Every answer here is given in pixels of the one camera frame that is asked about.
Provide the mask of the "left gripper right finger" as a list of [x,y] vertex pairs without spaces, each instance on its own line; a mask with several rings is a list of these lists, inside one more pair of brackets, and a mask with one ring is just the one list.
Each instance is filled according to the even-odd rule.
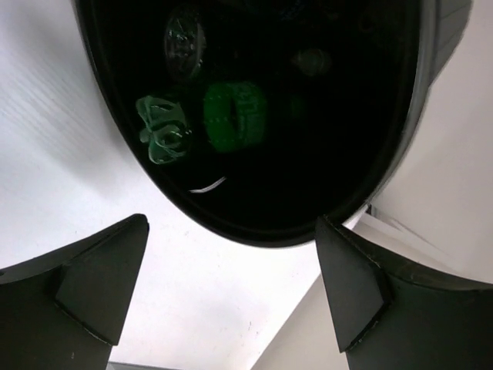
[[317,256],[352,369],[490,369],[492,286],[389,251],[321,217]]

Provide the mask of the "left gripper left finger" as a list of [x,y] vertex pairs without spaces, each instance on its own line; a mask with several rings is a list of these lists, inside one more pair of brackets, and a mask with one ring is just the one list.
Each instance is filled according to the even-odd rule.
[[3,369],[104,369],[121,338],[149,236],[134,214],[1,270]]

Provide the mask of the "green plastic bottle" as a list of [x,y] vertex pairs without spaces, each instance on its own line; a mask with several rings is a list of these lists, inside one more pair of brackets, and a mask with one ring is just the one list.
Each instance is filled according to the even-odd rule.
[[300,121],[307,103],[297,93],[251,81],[211,82],[141,97],[136,111],[150,161],[168,165],[259,146]]

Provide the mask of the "clear crushed plastic bottle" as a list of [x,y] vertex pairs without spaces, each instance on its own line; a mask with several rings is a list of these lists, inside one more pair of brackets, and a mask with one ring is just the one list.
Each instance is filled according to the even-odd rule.
[[206,36],[196,5],[183,3],[172,9],[166,22],[163,49],[166,68],[176,82],[189,82],[200,73]]

